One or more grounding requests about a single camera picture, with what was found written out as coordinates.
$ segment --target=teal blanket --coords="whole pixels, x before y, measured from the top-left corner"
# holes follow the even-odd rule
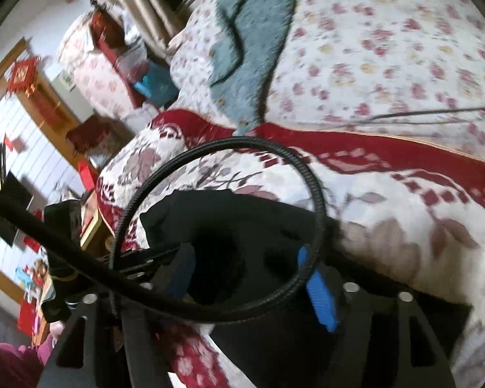
[[[212,99],[244,135],[263,122],[266,97],[296,0],[217,0]]]

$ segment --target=black fabric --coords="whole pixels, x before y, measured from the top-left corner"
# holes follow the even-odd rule
[[[262,298],[292,276],[299,248],[311,241],[313,218],[302,208],[230,190],[175,191],[140,216],[151,248],[194,246],[189,294],[200,304],[225,307]],[[324,262],[369,293],[413,293],[449,357],[471,307],[416,292],[354,263],[339,250],[338,229],[327,218]],[[211,336],[258,388],[315,386],[335,343],[306,291],[262,318],[218,325]]]

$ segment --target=bed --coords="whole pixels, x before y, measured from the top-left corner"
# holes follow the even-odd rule
[[[210,97],[216,0],[202,0],[173,43],[180,95],[101,173],[114,231],[161,164],[235,125]],[[255,135],[294,148],[320,177],[357,261],[473,311],[450,358],[460,388],[485,383],[485,19],[471,0],[297,0]],[[138,214],[175,189],[236,193],[311,208],[276,156],[223,151],[174,172]],[[227,375],[236,370],[220,359]],[[244,385],[234,377],[231,386]]]

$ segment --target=black cable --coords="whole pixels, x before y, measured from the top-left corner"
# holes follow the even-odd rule
[[[314,269],[322,259],[322,242],[324,240],[325,220],[327,217],[325,198],[318,179],[311,171],[311,168],[309,168],[296,153],[280,144],[262,138],[240,136],[214,140],[179,154],[161,166],[158,171],[153,173],[149,179],[142,184],[125,209],[124,215],[120,220],[120,224],[115,233],[114,250],[113,254],[110,256],[110,269],[115,269],[116,267],[118,258],[120,257],[121,247],[124,243],[124,237],[133,216],[143,200],[146,199],[157,185],[172,174],[172,172],[177,171],[177,169],[185,166],[193,160],[220,150],[241,148],[257,149],[274,153],[285,159],[287,163],[291,164],[291,166],[298,170],[309,188],[314,203],[314,237],[304,266],[301,267],[285,285],[263,299],[247,303],[233,310],[217,310],[214,312],[214,309],[212,309],[212,320],[210,322],[237,322],[249,318],[256,318],[291,300],[296,292],[307,283],[314,272]],[[116,313],[117,304],[113,295],[111,296],[111,306],[114,313]]]
[[[228,323],[248,320],[287,302],[307,282],[321,260],[322,242],[325,234],[325,200],[316,176],[293,151],[276,143],[252,137],[232,137],[225,140],[217,140],[189,150],[164,164],[150,177],[149,181],[142,185],[130,202],[118,228],[117,235],[122,238],[124,237],[131,220],[130,218],[136,212],[137,206],[150,193],[151,186],[154,187],[168,176],[168,174],[194,159],[218,150],[236,148],[253,148],[270,151],[271,153],[282,156],[288,163],[295,167],[301,173],[311,192],[315,210],[315,226],[314,238],[309,248],[308,259],[293,278],[286,285],[266,298],[244,304],[234,309],[222,310],[219,307],[206,307],[185,303],[181,300],[144,289],[137,283],[128,280],[119,272],[107,268],[90,255],[76,249],[70,240],[58,234],[57,231],[51,229],[35,216],[22,210],[16,202],[3,194],[0,194],[0,216],[9,220],[20,230],[37,240],[45,249],[52,251],[78,272],[81,272],[91,280],[143,307],[180,320],[209,323]],[[117,239],[115,241],[117,257],[121,245],[122,240]],[[115,265],[115,260],[115,255],[113,255],[111,259],[113,266]]]

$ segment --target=pink clothing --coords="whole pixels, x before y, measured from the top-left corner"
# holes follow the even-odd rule
[[[52,353],[52,336],[41,346],[19,349],[0,343],[0,388],[36,388]]]

